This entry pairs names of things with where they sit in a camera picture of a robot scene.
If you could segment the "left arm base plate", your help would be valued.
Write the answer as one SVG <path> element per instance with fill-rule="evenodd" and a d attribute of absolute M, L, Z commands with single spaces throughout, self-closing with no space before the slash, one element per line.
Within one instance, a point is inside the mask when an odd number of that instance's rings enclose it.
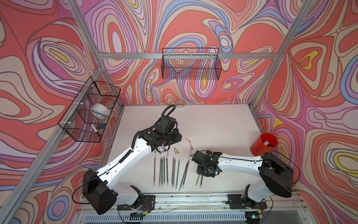
<path fill-rule="evenodd" d="M 139 197 L 132 205 L 118 205 L 119 211 L 146 211 L 150 212 L 155 209 L 156 196 L 144 195 Z"/>

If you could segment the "red plastic cup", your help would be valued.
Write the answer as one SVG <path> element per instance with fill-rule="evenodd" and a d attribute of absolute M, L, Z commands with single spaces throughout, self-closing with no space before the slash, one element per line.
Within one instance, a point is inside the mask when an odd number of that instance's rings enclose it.
<path fill-rule="evenodd" d="M 254 156 L 263 156 L 264 153 L 271 153 L 278 145 L 276 136 L 270 133 L 262 133 L 251 145 L 250 151 Z"/>

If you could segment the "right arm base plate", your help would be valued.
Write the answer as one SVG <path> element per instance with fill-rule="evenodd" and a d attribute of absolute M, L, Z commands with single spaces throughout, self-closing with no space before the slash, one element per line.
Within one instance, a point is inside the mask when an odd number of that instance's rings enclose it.
<path fill-rule="evenodd" d="M 263 211 L 267 208 L 266 202 L 258 203 L 249 198 L 242 198 L 242 194 L 229 194 L 225 204 L 228 204 L 231 210 L 254 209 Z"/>

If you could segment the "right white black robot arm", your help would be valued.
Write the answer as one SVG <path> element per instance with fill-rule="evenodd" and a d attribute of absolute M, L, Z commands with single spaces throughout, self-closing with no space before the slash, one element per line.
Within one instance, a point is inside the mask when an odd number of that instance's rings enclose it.
<path fill-rule="evenodd" d="M 246 203 L 260 203 L 262 200 L 279 196 L 292 197 L 294 169 L 273 153 L 263 156 L 242 157 L 221 152 L 196 151 L 192 161 L 198 165 L 197 174 L 216 177 L 222 172 L 239 172 L 260 178 L 255 184 L 248 184 L 241 199 Z"/>

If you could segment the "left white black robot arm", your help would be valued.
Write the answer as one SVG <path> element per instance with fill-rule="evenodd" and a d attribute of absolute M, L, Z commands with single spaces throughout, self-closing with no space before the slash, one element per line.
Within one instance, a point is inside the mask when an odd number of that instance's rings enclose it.
<path fill-rule="evenodd" d="M 117 188 L 120 179 L 137 162 L 153 151 L 165 153 L 182 140 L 178 122 L 171 117 L 176 105 L 164 109 L 159 119 L 149 128 L 135 133 L 131 145 L 116 159 L 97 171 L 88 170 L 83 176 L 83 184 L 78 187 L 97 214 L 102 215 L 113 206 L 127 206 L 131 210 L 141 210 L 144 205 L 153 205 L 143 199 L 143 193 L 134 185 Z"/>

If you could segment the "bundle of coloured pencils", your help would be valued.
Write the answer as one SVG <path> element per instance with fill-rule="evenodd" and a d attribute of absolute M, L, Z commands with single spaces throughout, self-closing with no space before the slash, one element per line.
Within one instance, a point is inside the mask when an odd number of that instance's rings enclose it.
<path fill-rule="evenodd" d="M 189 163 L 189 161 L 187 161 L 187 163 L 185 165 L 185 168 L 184 168 L 184 171 L 183 171 L 183 176 L 182 176 L 182 179 L 181 179 L 179 191 L 181 191 L 181 189 L 183 187 L 183 184 L 184 184 L 184 180 L 185 180 L 187 169 L 188 169 L 188 163 Z"/>

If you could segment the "green pencil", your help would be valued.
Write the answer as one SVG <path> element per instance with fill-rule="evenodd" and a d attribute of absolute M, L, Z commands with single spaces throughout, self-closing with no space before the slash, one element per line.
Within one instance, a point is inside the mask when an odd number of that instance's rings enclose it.
<path fill-rule="evenodd" d="M 160 159 L 159 159 L 158 187 L 162 187 L 162 157 L 160 157 Z"/>
<path fill-rule="evenodd" d="M 175 183 L 175 189 L 178 188 L 178 182 L 179 182 L 179 172 L 180 172 L 180 159 L 178 160 L 177 164 L 177 175 L 176 175 L 176 183 Z"/>
<path fill-rule="evenodd" d="M 175 187 L 176 158 L 172 160 L 172 188 Z"/>

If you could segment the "white tape roll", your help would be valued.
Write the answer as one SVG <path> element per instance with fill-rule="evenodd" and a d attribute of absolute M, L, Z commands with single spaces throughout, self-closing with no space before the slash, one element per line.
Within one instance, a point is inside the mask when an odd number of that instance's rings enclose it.
<path fill-rule="evenodd" d="M 90 109 L 91 112 L 94 112 L 95 115 L 103 115 L 109 117 L 111 111 L 105 105 L 100 103 L 95 103 Z"/>

